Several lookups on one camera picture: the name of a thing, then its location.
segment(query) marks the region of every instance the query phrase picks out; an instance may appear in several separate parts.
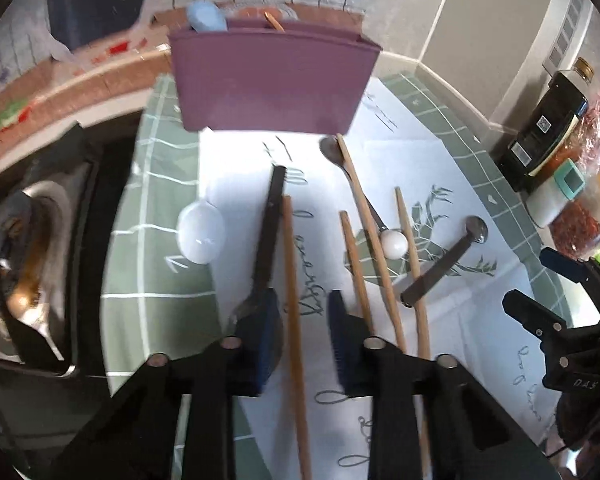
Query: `purple container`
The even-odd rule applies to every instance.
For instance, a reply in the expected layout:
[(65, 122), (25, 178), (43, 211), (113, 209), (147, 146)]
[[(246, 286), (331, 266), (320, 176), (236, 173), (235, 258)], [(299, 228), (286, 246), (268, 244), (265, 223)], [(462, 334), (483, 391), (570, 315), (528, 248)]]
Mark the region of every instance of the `purple container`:
[(344, 28), (227, 20), (170, 34), (184, 127), (345, 134), (381, 47)]

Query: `barcode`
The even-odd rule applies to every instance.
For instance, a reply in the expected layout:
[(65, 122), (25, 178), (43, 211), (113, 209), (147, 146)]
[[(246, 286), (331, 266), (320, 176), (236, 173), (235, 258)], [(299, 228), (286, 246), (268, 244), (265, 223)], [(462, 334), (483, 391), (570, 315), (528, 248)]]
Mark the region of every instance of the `barcode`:
[(520, 146), (519, 143), (514, 142), (513, 146), (511, 147), (511, 151), (513, 152), (513, 154), (518, 158), (518, 160), (520, 162), (522, 162), (522, 165), (526, 168), (529, 163), (531, 162), (531, 157), (529, 156), (529, 154), (525, 151), (525, 149)]
[(544, 134), (547, 133), (549, 131), (549, 128), (551, 127), (551, 123), (547, 120), (545, 116), (540, 116), (540, 119), (536, 123), (536, 125)]

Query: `chopstick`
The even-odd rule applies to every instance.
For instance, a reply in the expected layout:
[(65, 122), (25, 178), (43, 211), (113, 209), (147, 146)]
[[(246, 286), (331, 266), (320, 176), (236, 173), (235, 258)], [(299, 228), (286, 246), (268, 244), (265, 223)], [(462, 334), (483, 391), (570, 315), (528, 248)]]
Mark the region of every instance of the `chopstick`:
[(293, 385), (292, 402), (296, 418), (296, 440), (298, 460), (302, 480), (311, 480), (311, 455), (309, 453), (309, 427), (306, 422), (304, 400), (304, 369), (302, 367), (302, 343), (300, 336), (300, 306), (298, 304), (298, 284), (296, 283), (296, 247), (294, 245), (293, 208), (291, 197), (282, 197), (283, 234), (285, 245), (285, 279), (287, 338), (289, 342), (289, 362)]
[[(409, 263), (411, 264), (411, 274), (416, 280), (421, 275), (420, 258), (418, 257), (418, 248), (416, 240), (413, 237), (411, 229), (411, 220), (407, 213), (407, 208), (404, 205), (402, 191), (399, 187), (395, 188), (395, 199), (398, 203), (398, 216), (400, 217), (400, 228), (402, 234), (407, 237), (409, 243)], [(422, 359), (431, 359), (431, 343), (429, 341), (429, 320), (427, 319), (427, 307), (424, 303), (424, 298), (420, 298), (413, 305), (416, 312), (416, 331), (418, 333), (418, 357)]]
[[(400, 218), (400, 228), (402, 234), (407, 237), (409, 244), (409, 263), (411, 264), (411, 274), (416, 280), (422, 273), (420, 269), (420, 257), (418, 256), (418, 247), (413, 236), (411, 228), (411, 219), (404, 205), (402, 190), (395, 188), (395, 200), (398, 203), (398, 217)], [(418, 334), (418, 357), (421, 359), (431, 359), (431, 343), (429, 341), (429, 320), (427, 319), (427, 307), (424, 304), (424, 298), (420, 298), (413, 305), (416, 311), (416, 332)], [(426, 414), (422, 412), (422, 428), (420, 430), (420, 461), (422, 462), (422, 477), (429, 474), (429, 437), (427, 429)]]
[(344, 243), (347, 247), (347, 253), (349, 254), (349, 261), (351, 262), (351, 275), (353, 277), (353, 288), (356, 291), (356, 298), (358, 304), (362, 310), (362, 317), (365, 319), (366, 326), (369, 332), (374, 333), (374, 321), (371, 318), (371, 307), (369, 306), (369, 297), (366, 294), (365, 279), (362, 275), (362, 265), (360, 264), (360, 257), (358, 256), (358, 247), (356, 245), (356, 239), (351, 229), (351, 222), (349, 221), (349, 215), (346, 211), (340, 212), (340, 223), (342, 224), (342, 234), (344, 235)]
[(278, 30), (280, 32), (285, 31), (285, 28), (282, 25), (280, 25), (280, 22), (270, 12), (265, 12), (264, 17), (271, 24), (271, 27), (275, 28), (276, 30)]
[(398, 305), (395, 302), (394, 288), (391, 284), (389, 271), (387, 270), (386, 259), (382, 253), (382, 245), (380, 244), (380, 238), (378, 237), (377, 226), (371, 216), (371, 211), (369, 211), (369, 206), (366, 203), (365, 193), (362, 191), (362, 186), (360, 185), (358, 174), (356, 173), (356, 168), (353, 166), (353, 162), (351, 160), (351, 156), (349, 155), (347, 145), (344, 142), (344, 138), (341, 134), (338, 134), (337, 139), (340, 150), (342, 151), (342, 156), (344, 158), (344, 167), (350, 176), (351, 187), (353, 188), (353, 196), (356, 199), (356, 204), (358, 205), (360, 219), (362, 220), (362, 225), (364, 226), (369, 240), (371, 241), (372, 256), (376, 260), (376, 263), (379, 267), (378, 271), (380, 273), (380, 282), (382, 283), (382, 288), (384, 288), (384, 303), (386, 305), (389, 318), (391, 319), (391, 323), (394, 326), (395, 341), (402, 353), (406, 354), (407, 343), (404, 338), (404, 333), (402, 332), (402, 321), (400, 320)]

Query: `white ball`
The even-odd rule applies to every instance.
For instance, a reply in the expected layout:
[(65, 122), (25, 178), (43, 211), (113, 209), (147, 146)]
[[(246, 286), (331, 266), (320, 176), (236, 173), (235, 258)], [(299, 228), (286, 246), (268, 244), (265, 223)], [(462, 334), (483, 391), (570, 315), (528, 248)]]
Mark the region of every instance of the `white ball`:
[(180, 252), (195, 264), (215, 260), (226, 239), (222, 214), (205, 200), (186, 206), (178, 215), (176, 229)]
[(399, 231), (387, 230), (380, 234), (380, 243), (384, 257), (399, 260), (407, 253), (407, 238)]

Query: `label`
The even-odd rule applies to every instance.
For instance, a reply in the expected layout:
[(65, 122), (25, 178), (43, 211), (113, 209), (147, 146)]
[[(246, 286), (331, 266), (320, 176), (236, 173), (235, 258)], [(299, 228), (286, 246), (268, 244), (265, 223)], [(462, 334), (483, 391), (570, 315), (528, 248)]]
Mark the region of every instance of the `label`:
[(522, 163), (522, 165), (526, 168), (529, 163), (531, 162), (531, 157), (529, 156), (529, 154), (525, 151), (525, 149), (520, 146), (520, 144), (518, 142), (514, 142), (513, 146), (511, 147), (511, 151), (513, 152), (513, 154), (518, 158), (518, 160)]
[(577, 379), (573, 386), (577, 386), (579, 388), (586, 388), (587, 390), (595, 390), (596, 386), (598, 386), (597, 381), (584, 381), (582, 379)]
[(545, 134), (549, 131), (551, 123), (547, 120), (545, 116), (540, 116), (540, 119), (536, 123), (536, 126), (542, 130), (542, 133)]

